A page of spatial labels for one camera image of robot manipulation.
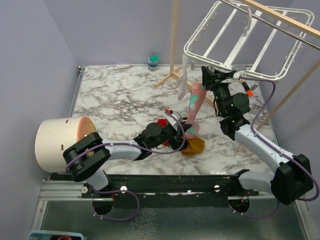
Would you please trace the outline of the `black sock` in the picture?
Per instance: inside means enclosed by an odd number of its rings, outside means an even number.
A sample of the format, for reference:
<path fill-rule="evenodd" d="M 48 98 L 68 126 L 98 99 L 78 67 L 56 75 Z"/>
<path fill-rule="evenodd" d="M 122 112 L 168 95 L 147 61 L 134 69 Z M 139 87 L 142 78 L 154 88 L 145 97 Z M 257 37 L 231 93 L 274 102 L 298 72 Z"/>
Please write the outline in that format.
<path fill-rule="evenodd" d="M 184 144 L 182 144 L 182 143 L 183 143 L 182 139 L 180 139 L 179 141 L 174 140 L 174 139 L 169 141 L 171 148 L 173 150 L 179 150 L 179 151 L 183 151 L 184 149 L 186 149 L 188 147 L 188 144 L 186 142 L 184 142 Z"/>

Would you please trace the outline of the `pink sock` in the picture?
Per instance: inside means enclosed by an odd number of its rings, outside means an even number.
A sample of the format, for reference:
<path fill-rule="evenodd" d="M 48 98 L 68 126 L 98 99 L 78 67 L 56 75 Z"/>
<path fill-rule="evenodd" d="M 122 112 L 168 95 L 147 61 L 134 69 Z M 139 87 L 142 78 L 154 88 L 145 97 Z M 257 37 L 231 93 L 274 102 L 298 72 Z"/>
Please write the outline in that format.
<path fill-rule="evenodd" d="M 187 125 L 191 125 L 191 127 L 185 133 L 185 137 L 187 139 L 193 139 L 198 136 L 199 124 L 196 121 L 196 116 L 205 101 L 206 94 L 207 91 L 201 82 L 193 82 L 191 84 L 189 111 L 185 121 Z"/>

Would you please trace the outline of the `red sock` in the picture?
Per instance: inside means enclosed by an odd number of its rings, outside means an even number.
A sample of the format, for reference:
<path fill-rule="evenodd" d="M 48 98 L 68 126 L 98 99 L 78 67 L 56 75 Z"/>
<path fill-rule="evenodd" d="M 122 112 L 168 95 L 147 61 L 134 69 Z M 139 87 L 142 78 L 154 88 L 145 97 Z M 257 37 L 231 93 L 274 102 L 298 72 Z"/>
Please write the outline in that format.
<path fill-rule="evenodd" d="M 161 128 L 164 128 L 167 125 L 167 120 L 165 118 L 161 118 L 157 121 L 157 123 L 161 126 Z M 165 141 L 162 143 L 163 146 L 168 146 L 170 143 L 168 141 Z"/>

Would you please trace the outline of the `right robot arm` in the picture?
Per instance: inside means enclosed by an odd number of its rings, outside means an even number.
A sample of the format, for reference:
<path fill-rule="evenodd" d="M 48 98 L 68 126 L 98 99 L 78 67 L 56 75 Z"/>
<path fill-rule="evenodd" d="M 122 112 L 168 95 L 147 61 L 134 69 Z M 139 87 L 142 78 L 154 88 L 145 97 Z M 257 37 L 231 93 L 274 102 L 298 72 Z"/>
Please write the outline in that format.
<path fill-rule="evenodd" d="M 281 148 L 259 133 L 253 121 L 245 119 L 250 112 L 250 99 L 246 93 L 231 94 L 229 84 L 243 78 L 235 70 L 222 72 L 201 67 L 202 86 L 213 92 L 217 104 L 217 115 L 222 118 L 220 128 L 233 141 L 236 141 L 257 155 L 272 171 L 256 173 L 247 170 L 239 178 L 230 182 L 229 189 L 240 196 L 247 190 L 256 190 L 273 194 L 282 204 L 290 205 L 296 200 L 303 200 L 303 195 L 316 189 L 314 201 L 320 195 L 320 186 L 312 176 L 309 159 L 304 154 L 294 155 Z"/>

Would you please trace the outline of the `white plastic sock hanger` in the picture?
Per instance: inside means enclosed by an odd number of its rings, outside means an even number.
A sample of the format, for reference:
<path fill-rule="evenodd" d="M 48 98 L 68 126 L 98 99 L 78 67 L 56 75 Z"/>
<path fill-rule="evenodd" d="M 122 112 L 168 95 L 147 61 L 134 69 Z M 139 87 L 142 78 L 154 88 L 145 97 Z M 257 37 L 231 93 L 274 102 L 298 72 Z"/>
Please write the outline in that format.
<path fill-rule="evenodd" d="M 198 63 L 221 71 L 246 67 L 254 79 L 283 79 L 307 33 L 239 0 L 216 0 L 184 45 Z"/>

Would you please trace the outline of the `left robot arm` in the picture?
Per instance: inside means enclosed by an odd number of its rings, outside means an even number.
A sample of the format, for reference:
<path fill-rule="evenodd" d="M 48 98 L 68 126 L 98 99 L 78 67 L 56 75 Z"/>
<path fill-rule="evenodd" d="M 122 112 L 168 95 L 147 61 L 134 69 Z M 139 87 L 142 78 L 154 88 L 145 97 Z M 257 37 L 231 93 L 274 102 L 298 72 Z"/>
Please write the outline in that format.
<path fill-rule="evenodd" d="M 154 149 L 165 142 L 172 148 L 169 154 L 183 151 L 188 146 L 185 133 L 190 127 L 190 124 L 161 126 L 152 122 L 134 139 L 122 142 L 103 140 L 97 132 L 92 132 L 63 152 L 65 170 L 74 182 L 85 181 L 97 196 L 106 197 L 111 190 L 107 174 L 101 170 L 106 161 L 144 160 L 153 153 L 161 154 Z"/>

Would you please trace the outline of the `white sock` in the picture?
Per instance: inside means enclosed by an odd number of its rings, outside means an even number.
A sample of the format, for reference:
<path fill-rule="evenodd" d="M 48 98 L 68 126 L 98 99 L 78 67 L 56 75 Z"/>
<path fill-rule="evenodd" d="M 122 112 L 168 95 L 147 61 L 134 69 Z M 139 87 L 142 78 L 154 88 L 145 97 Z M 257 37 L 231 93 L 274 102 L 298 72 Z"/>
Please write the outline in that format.
<path fill-rule="evenodd" d="M 188 57 L 183 54 L 182 55 L 182 75 L 177 81 L 178 92 L 177 99 L 181 101 L 187 93 L 187 82 L 188 82 Z"/>

